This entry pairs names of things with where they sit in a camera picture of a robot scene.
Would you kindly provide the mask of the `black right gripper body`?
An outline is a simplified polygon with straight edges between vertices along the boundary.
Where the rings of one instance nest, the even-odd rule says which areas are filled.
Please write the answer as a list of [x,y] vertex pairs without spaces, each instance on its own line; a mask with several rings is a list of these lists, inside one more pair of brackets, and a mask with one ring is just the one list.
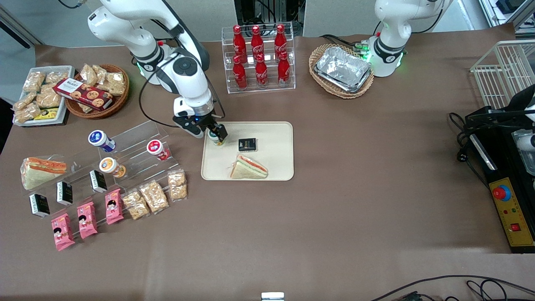
[[199,128],[201,131],[206,131],[207,129],[212,132],[219,132],[220,125],[217,120],[220,117],[213,112],[203,116],[191,116],[190,121],[193,125]]

